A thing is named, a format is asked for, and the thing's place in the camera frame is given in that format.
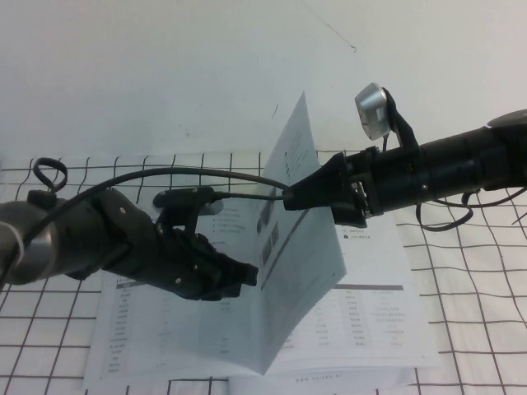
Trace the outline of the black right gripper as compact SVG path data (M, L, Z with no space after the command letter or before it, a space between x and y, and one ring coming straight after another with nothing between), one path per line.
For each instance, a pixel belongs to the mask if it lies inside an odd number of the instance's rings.
M337 225L366 227L366 221L395 207L399 187L413 175L416 149L386 152L369 147L356 154L334 154L313 174L283 193L286 210L332 207Z

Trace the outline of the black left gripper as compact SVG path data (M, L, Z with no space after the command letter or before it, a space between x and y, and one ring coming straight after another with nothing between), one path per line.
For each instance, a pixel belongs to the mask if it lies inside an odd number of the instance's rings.
M157 236L146 283L186 300L218 301L239 297L241 286L256 286L258 272L218 252L204 236L174 230Z

